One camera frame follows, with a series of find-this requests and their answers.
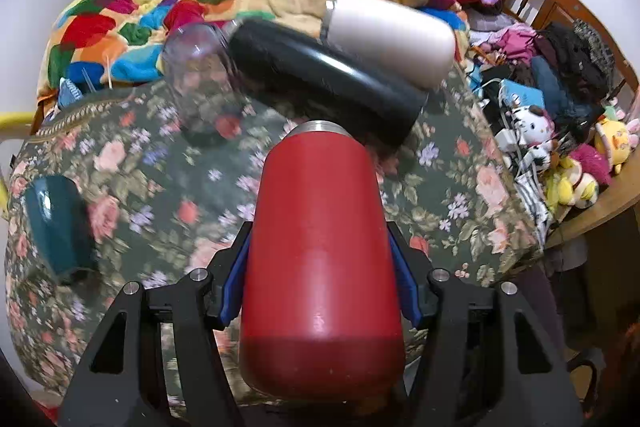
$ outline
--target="stuffed toy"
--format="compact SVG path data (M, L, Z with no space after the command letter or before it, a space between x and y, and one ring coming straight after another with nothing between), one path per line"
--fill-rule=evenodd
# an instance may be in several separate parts
M588 208L598 200L598 182L588 172L584 172L580 162L566 156L558 167L550 170L545 177L545 202L552 213L556 213L558 203L577 208Z
M581 143L578 147L569 153L572 159L580 162L582 170L587 174L591 174L598 185L610 185L611 169L607 158L600 154L594 147L586 143Z
M562 169L558 186L559 203L589 208L598 200L598 182L591 174L584 172L580 162L567 156L560 160L559 166Z
M604 116L609 120L622 121L626 117L626 113L618 105L618 99L614 96L607 101L604 106Z
M536 172L546 171L558 164L554 153L558 142L552 140L554 123L544 109L537 105L525 105L511 111L513 125L519 135L518 144L527 148L521 169L528 169L533 163Z
M620 174L622 164L629 158L631 149L638 146L640 120L637 118L627 124L603 118L596 124L596 136L593 145L596 150L607 158L609 170Z

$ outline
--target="floral bedspread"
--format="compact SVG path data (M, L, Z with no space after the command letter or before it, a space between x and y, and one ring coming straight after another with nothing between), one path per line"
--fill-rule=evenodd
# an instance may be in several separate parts
M430 94L398 153L372 153L388 219L435 266L490 285L541 251L511 176L474 97L455 66ZM146 288L207 266L241 223L254 217L265 156L296 123L287 107L246 100L228 117L223 143L197 148L180 133L163 81L103 91L69 107L23 146L10 180L6 295L12 338L27 374L64 393L92 332L128 280ZM21 202L38 176L61 173L88 204L100 277L74 287L53 282L32 243ZM240 320L216 332L239 403L263 400L238 371ZM420 334L406 332L409 357ZM162 344L168 393L181 393L169 326Z

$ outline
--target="yellow plush toy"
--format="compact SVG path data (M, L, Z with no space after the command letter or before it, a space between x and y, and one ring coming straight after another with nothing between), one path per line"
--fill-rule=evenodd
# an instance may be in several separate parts
M638 136L633 134L640 130L640 120L637 118L626 125L623 122L603 118L596 124L596 136L593 146L606 156L609 168L615 174L620 174L622 164L629 158L631 149L638 145Z
M556 213L558 203L588 208L598 199L600 189L591 174L582 171L580 162L566 156L546 177L546 206Z

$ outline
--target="black thermos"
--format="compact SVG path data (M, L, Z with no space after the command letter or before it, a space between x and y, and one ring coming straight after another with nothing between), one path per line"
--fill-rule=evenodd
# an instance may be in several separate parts
M393 148L411 131L427 97L396 74L264 19L240 22L228 51L253 96L284 98L304 106L307 116L333 121L362 140L374 135Z

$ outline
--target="hello kitty plush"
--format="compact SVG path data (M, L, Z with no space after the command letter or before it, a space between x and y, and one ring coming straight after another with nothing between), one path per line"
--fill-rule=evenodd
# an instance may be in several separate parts
M546 171L555 163L552 152L558 146L556 140L552 140L555 126L544 109L537 105L517 107L511 111L514 135L518 137L518 145L527 148L527 153L522 159L521 169L528 169L533 163L536 172Z

